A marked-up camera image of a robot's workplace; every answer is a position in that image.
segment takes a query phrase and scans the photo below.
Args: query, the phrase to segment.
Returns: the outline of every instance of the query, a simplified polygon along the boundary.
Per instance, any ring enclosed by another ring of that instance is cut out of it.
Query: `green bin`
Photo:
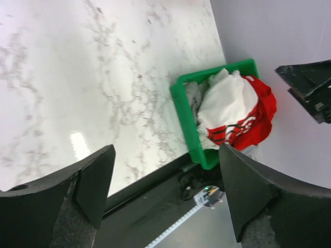
[[[195,126],[193,114],[185,93],[184,83],[197,82],[201,84],[211,75],[217,74],[223,68],[226,68],[229,73],[238,70],[243,76],[254,75],[259,77],[255,61],[253,59],[247,59],[225,66],[182,75],[178,78],[176,84],[170,87],[170,92],[175,103],[179,122],[182,126],[192,162],[201,164],[203,169],[212,169],[219,163],[218,151],[202,149],[197,127]]]

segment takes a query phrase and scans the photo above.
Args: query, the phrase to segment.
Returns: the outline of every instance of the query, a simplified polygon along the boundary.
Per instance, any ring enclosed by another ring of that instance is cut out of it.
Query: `gray floor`
[[[241,248],[236,243],[226,197],[215,209],[203,207],[155,248]]]

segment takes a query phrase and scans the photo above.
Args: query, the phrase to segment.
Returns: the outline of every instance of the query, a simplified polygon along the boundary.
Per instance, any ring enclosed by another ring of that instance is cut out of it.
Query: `white marble surface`
[[[169,86],[224,64],[209,0],[0,1],[0,190],[117,152],[109,195],[187,151]]]

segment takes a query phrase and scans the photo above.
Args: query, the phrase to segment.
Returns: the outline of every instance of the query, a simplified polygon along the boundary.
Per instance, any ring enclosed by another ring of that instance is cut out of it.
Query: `red cloth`
[[[271,120],[277,110],[276,99],[269,86],[255,76],[243,76],[243,78],[253,86],[258,94],[259,102],[256,109],[257,118],[249,131],[238,136],[232,144],[239,151],[250,145],[257,145],[269,136],[273,126]]]
[[[243,76],[256,91],[259,100],[247,117],[234,125],[208,130],[208,138],[215,144],[228,142],[237,150],[244,150],[250,145],[257,145],[270,134],[271,120],[277,110],[276,99],[270,87],[255,76]]]

